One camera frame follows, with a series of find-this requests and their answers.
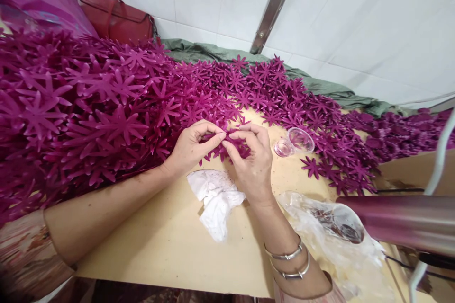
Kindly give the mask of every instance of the green cloth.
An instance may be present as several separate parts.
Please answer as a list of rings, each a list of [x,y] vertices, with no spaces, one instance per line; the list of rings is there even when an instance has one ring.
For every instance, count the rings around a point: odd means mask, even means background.
[[[217,62],[231,62],[232,59],[246,57],[246,61],[250,64],[255,62],[268,62],[270,59],[261,54],[251,54],[240,50],[230,50],[218,47],[213,44],[190,43],[184,39],[163,39],[163,44],[171,57],[176,60],[184,60],[185,62],[196,63],[199,59],[216,60]],[[328,96],[335,100],[344,109],[361,108],[376,117],[381,116],[386,111],[400,112],[407,114],[406,110],[401,107],[395,107],[383,101],[379,101],[372,97],[357,96],[350,88],[341,84],[332,83],[326,80],[313,78],[306,72],[285,65],[286,75],[289,78],[303,78],[303,83],[309,91],[315,94]]]

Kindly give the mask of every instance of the white cloth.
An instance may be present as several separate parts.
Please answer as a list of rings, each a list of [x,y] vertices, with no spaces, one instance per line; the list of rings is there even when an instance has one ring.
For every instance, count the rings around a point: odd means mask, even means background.
[[[186,178],[194,195],[204,202],[204,212],[199,220],[214,241],[226,241],[227,219],[232,208],[245,200],[245,194],[237,190],[237,186],[225,171],[198,170],[188,174]]]

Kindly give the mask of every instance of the bracelet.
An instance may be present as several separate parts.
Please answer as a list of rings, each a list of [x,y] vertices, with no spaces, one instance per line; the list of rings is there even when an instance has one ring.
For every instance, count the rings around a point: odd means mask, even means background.
[[[309,255],[309,250],[308,250],[308,248],[306,248],[306,249],[307,249],[307,257],[308,257],[307,266],[303,269],[303,271],[299,271],[296,274],[290,274],[290,273],[282,272],[282,271],[278,270],[275,267],[275,265],[273,265],[272,260],[270,260],[270,263],[272,264],[273,269],[276,272],[278,272],[284,279],[303,279],[303,276],[308,272],[309,262],[310,262],[310,259],[311,259],[310,255]]]
[[[300,236],[298,235],[299,237],[299,247],[293,252],[291,253],[290,255],[284,255],[284,256],[279,256],[279,255],[275,255],[273,253],[270,253],[267,248],[265,247],[264,245],[264,249],[265,249],[265,252],[270,256],[272,257],[273,259],[278,259],[278,260],[291,260],[292,258],[295,258],[299,253],[302,252],[303,250],[303,247],[305,246],[302,242],[302,239],[300,238]]]

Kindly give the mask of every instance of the dark purple flowers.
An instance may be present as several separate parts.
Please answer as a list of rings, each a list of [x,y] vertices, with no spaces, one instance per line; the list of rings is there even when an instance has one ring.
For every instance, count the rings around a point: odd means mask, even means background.
[[[301,79],[287,79],[278,57],[249,69],[240,56],[231,65],[192,64],[153,41],[15,33],[0,38],[0,65],[0,224],[158,166],[199,119],[232,132],[229,123],[245,123],[244,108],[269,125],[307,131],[320,160],[307,156],[303,169],[327,177],[339,194],[374,191],[380,161],[435,149],[448,118],[343,115]],[[366,144],[352,128],[370,132]],[[220,145],[205,159],[227,155]]]

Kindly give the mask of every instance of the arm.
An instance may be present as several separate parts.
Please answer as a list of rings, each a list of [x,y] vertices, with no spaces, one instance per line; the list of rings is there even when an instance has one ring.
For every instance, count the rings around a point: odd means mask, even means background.
[[[216,135],[199,144],[211,133]],[[160,167],[46,209],[45,221],[59,255],[68,265],[76,263],[225,137],[221,128],[201,120],[182,131],[174,151]]]
[[[199,143],[211,133],[216,135]],[[0,292],[11,302],[49,294],[74,273],[67,265],[84,257],[225,136],[216,125],[199,121],[182,131],[162,166],[6,224],[0,229]]]
[[[234,163],[239,187],[244,191],[257,217],[267,250],[276,255],[291,254],[298,248],[299,237],[272,193],[270,182],[272,152],[267,130],[253,124],[240,126],[240,129],[241,131],[232,133],[229,137],[246,141],[251,148],[251,155],[248,158],[242,159],[233,144],[228,141],[222,142]],[[310,267],[303,279],[284,279],[274,271],[275,281],[285,293],[306,299],[330,292],[332,284],[313,257],[310,258],[307,259],[305,249],[291,260],[271,258],[273,265],[286,273],[302,271],[310,261]]]

